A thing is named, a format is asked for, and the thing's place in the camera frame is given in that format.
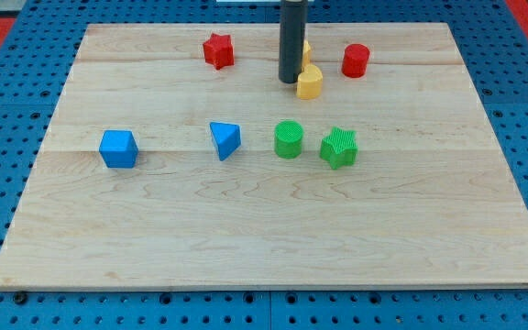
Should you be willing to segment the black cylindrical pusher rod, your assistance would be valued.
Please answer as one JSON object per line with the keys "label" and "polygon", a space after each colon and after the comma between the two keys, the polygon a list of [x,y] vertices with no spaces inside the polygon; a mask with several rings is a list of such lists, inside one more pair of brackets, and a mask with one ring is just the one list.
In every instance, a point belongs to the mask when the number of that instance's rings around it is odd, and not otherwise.
{"label": "black cylindrical pusher rod", "polygon": [[307,0],[280,1],[279,79],[296,83],[302,70]]}

